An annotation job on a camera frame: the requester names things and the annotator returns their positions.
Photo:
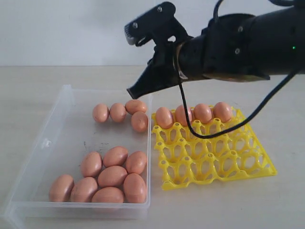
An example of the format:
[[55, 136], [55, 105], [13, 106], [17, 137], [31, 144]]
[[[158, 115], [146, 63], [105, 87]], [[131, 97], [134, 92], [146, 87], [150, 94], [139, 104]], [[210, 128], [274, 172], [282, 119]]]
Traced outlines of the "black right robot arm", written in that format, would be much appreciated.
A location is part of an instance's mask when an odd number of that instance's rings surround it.
[[154, 41], [154, 55], [137, 82], [133, 99], [178, 85], [216, 79], [267, 81], [272, 75], [305, 72], [305, 3], [254, 16], [227, 14], [210, 20], [197, 37], [187, 34], [168, 1], [125, 25], [125, 36], [137, 47]]

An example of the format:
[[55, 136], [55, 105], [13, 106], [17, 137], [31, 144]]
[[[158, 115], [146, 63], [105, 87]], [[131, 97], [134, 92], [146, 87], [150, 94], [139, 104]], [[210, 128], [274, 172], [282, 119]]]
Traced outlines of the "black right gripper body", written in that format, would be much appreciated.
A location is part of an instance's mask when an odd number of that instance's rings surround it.
[[176, 48], [177, 46], [174, 42], [167, 42], [163, 48], [154, 47], [154, 55], [148, 65], [153, 67], [156, 78], [179, 79], [174, 61]]

